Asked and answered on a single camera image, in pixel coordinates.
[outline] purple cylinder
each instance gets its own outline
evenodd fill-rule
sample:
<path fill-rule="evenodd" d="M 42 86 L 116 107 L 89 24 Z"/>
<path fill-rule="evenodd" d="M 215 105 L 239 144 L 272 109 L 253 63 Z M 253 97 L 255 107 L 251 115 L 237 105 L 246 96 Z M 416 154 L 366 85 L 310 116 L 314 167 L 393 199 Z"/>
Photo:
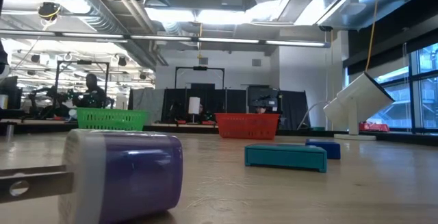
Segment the purple cylinder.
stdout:
<path fill-rule="evenodd" d="M 60 197 L 66 223 L 117 223 L 178 204 L 183 154 L 174 136 L 76 129 L 68 135 L 64 162 L 75 172 L 76 189 L 73 197 Z M 96 198 L 101 202 L 91 203 Z"/>

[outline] blue block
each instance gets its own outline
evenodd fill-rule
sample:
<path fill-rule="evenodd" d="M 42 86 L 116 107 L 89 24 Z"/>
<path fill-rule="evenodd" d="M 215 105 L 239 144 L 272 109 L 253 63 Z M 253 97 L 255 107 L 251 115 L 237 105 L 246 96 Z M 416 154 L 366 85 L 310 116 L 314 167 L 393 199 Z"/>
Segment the blue block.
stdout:
<path fill-rule="evenodd" d="M 337 142 L 307 139 L 306 145 L 313 145 L 325 149 L 327 151 L 327 159 L 341 159 L 341 145 L 339 145 Z"/>
<path fill-rule="evenodd" d="M 287 166 L 327 172 L 327 153 L 314 146 L 256 144 L 245 146 L 246 166 Z"/>

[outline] lamp arm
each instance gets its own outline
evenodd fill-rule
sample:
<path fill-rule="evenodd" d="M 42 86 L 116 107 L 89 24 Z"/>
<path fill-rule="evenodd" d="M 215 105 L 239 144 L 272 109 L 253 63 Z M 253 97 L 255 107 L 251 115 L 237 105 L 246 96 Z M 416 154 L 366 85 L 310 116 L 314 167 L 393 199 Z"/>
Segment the lamp arm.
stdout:
<path fill-rule="evenodd" d="M 301 121 L 300 125 L 299 125 L 298 128 L 296 128 L 296 129 L 299 130 L 299 129 L 301 128 L 302 124 L 304 123 L 304 120 L 306 119 L 307 115 L 309 115 L 309 112 L 310 112 L 310 110 L 312 110 L 312 108 L 316 107 L 318 104 L 321 104 L 321 103 L 328 104 L 329 102 L 330 102 L 330 101 L 319 101 L 319 102 L 313 104 L 313 105 L 307 110 L 306 114 L 304 115 L 304 118 L 302 118 L 302 121 Z"/>

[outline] red basket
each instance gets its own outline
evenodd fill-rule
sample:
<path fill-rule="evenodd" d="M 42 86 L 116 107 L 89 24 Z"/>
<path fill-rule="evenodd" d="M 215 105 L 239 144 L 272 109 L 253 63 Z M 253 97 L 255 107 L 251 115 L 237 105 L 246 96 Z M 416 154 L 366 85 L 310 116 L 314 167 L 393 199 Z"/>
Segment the red basket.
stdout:
<path fill-rule="evenodd" d="M 280 114 L 216 114 L 223 138 L 274 139 Z"/>

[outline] teal box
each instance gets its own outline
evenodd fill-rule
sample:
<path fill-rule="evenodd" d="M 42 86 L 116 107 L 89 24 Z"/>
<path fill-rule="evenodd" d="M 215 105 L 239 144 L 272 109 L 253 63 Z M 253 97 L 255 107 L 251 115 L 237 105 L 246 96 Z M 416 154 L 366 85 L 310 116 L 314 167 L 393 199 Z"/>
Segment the teal box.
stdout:
<path fill-rule="evenodd" d="M 327 152 L 316 146 L 256 144 L 245 146 L 246 166 L 287 166 L 327 172 Z"/>

